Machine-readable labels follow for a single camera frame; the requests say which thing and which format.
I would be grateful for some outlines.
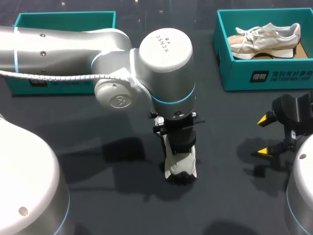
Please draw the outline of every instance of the shoe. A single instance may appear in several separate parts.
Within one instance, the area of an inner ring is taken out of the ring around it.
[[[162,125],[164,118],[155,118],[155,125]],[[196,149],[192,146],[190,153],[173,154],[167,135],[161,136],[165,146],[166,158],[164,165],[165,179],[173,184],[190,184],[197,178]]]
[[[260,53],[279,58],[292,58],[300,42],[300,24],[288,27],[276,27],[269,23],[263,27],[249,30],[236,28],[238,35],[228,37],[234,57],[244,60],[252,59]]]

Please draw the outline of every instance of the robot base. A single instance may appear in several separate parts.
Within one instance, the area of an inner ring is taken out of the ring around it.
[[[313,234],[313,135],[299,149],[289,178],[285,223],[290,235]]]

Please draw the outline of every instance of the teal shoe box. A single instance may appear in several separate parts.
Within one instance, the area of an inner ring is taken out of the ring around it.
[[[115,28],[115,22],[115,11],[21,13],[14,27],[80,32]],[[6,83],[12,95],[94,94],[91,81],[35,82],[11,78]]]
[[[272,23],[301,25],[307,59],[236,60],[227,38],[235,28],[249,30]],[[311,8],[218,10],[214,50],[226,91],[313,89],[313,11]]]

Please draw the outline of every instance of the white robotic arm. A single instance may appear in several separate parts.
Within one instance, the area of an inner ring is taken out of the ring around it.
[[[157,114],[154,132],[166,147],[165,178],[190,183],[196,177],[193,119],[193,50],[183,32],[164,28],[133,48],[117,29],[65,32],[0,27],[0,76],[72,81],[92,79],[97,100],[127,110],[143,91]]]
[[[0,235],[72,235],[70,197],[52,149],[0,115]]]

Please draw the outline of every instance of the black table surface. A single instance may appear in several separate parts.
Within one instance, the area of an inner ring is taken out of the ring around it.
[[[94,96],[11,97],[0,80],[0,113],[42,137],[60,161],[75,235],[288,234],[283,215],[294,154],[269,161],[251,152],[283,139],[279,123],[257,125],[272,100],[305,91],[225,92],[213,32],[187,34],[194,46],[195,111],[206,121],[196,125],[198,179],[190,186],[164,180],[147,100],[128,113],[109,112]],[[130,38],[138,46],[145,35]]]

